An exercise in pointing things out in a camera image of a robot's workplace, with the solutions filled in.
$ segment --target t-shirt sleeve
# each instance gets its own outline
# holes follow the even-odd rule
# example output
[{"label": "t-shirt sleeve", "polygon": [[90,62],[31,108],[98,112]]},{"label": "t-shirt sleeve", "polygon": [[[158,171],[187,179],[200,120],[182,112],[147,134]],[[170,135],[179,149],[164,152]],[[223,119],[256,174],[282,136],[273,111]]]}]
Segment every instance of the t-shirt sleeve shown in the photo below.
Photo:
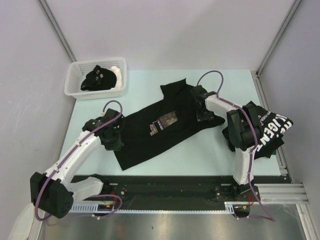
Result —
[{"label": "t-shirt sleeve", "polygon": [[167,85],[161,85],[160,88],[163,93],[163,99],[174,98],[186,86],[187,86],[186,79],[169,83]]}]

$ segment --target plastic basket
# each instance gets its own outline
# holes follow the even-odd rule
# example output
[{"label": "plastic basket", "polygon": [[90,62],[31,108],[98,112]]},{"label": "plastic basket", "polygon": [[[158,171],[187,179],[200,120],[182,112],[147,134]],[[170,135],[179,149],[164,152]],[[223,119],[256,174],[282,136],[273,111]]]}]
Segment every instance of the plastic basket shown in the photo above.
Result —
[{"label": "plastic basket", "polygon": [[[122,87],[119,89],[101,91],[81,91],[81,83],[86,79],[86,75],[91,72],[96,65],[99,65],[104,69],[110,69],[112,66],[118,67],[122,75]],[[73,96],[78,100],[113,98],[122,96],[126,86],[127,64],[126,61],[121,57],[75,61],[69,66],[64,84],[64,93],[68,96]]]}]

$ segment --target black t-shirt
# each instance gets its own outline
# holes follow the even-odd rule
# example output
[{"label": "black t-shirt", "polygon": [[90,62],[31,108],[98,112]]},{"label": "black t-shirt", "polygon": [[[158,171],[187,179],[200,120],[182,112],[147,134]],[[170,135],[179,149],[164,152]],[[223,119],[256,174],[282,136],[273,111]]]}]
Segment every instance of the black t-shirt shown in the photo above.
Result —
[{"label": "black t-shirt", "polygon": [[193,86],[186,79],[160,86],[163,100],[125,117],[121,139],[124,146],[114,154],[126,170],[179,144],[199,131],[225,122],[215,116],[198,121]]},{"label": "black t-shirt", "polygon": [[[256,106],[256,111],[263,129],[263,136],[258,140],[254,159],[270,158],[273,152],[284,144],[283,133],[291,128],[294,123],[286,116],[267,111],[262,106]],[[228,141],[230,150],[234,152],[235,147],[230,142],[227,127],[223,129],[222,134]]]}]

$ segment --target white table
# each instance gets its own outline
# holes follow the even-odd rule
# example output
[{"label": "white table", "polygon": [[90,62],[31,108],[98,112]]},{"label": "white table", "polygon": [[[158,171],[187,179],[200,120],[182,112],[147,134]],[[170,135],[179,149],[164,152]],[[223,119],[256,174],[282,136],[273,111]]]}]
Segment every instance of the white table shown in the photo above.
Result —
[{"label": "white table", "polygon": [[[93,100],[77,100],[67,129],[62,148],[64,154],[79,136],[83,125],[89,119],[100,116],[103,106],[115,99],[123,106],[123,115],[135,113],[152,103],[163,99],[160,85],[186,78],[190,85],[207,70],[129,70],[128,86],[123,96]],[[251,72],[248,69],[224,69],[224,85],[220,95],[239,105],[249,101],[259,104]],[[216,91],[220,76],[211,73],[202,79],[202,86]],[[116,103],[108,107],[119,109]],[[222,176],[232,175],[235,168],[235,153],[228,149],[221,131],[226,125],[202,130],[168,151],[125,171],[122,171],[113,151],[103,146],[97,149],[77,172],[78,175],[118,176]],[[279,176],[276,157],[259,158],[254,161],[253,174]]]}]

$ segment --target shiny floor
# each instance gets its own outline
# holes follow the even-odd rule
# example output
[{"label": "shiny floor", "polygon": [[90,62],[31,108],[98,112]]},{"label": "shiny floor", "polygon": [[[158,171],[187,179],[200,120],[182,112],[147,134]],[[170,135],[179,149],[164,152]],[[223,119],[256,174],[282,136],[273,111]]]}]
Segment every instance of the shiny floor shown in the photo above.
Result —
[{"label": "shiny floor", "polygon": [[[251,215],[263,214],[258,205]],[[222,214],[119,213],[96,220],[69,214],[43,223],[39,240],[305,240],[297,208],[269,205],[276,222]]]}]

